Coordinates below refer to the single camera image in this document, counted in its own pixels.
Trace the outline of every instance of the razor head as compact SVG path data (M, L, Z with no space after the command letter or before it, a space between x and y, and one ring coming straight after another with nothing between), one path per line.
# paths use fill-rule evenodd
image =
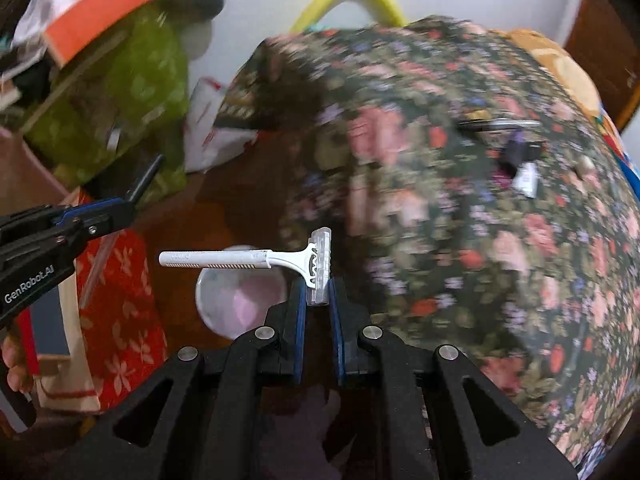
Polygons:
M306 304L309 306L329 303L329 278L331 270L331 229L321 227L311 233L309 243L314 254L309 261L309 273L315 287L306 290Z

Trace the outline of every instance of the screw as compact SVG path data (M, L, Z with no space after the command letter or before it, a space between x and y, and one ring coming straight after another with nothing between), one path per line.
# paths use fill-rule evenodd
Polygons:
M193 361L198 356L198 350L193 346L183 346L178 350L180 361Z
M259 326L258 328L255 329L255 336L258 339L271 339L273 336L276 335L276 331L271 328L270 326Z
M382 329L379 326L369 325L362 329L362 335L367 339L380 339L382 337Z
M453 361L456 357L458 357L459 352L455 346L451 345L443 345L438 350L440 357L446 359L447 361Z

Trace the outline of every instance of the razor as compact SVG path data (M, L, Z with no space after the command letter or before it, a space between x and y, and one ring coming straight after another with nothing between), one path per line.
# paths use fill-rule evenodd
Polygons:
M270 249L249 251L163 251L158 258L163 267L194 269L271 269L271 266L295 270L305 279L306 302L311 306L327 304L331 264L331 229L322 227L311 233L303 251L284 253Z

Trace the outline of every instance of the metal rod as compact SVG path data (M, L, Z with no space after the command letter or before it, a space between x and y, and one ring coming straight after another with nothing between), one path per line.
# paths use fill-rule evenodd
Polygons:
M153 162L149 165L148 168L146 168L145 173L136 181L133 187L129 189L129 191L127 191L127 195L125 197L125 200L127 202L136 204L138 200L142 198L142 195L144 195L146 188L149 187L149 184L151 184L151 181L156 176L156 173L158 173L163 160L164 155L158 153Z
M471 132L492 132L497 130L520 130L524 128L537 128L540 126L539 121L519 121L513 119L493 119L490 121L485 120L470 120L460 121L458 126L463 130Z

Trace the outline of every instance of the yellow handle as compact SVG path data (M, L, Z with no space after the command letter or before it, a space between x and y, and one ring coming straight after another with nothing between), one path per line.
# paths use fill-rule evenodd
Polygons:
M311 25L318 22L331 5L337 0L313 0L305 10L302 11L296 23L291 27L291 31L304 32ZM402 15L402 10L394 0L370 0L380 13L380 23L388 27L404 27L407 20Z

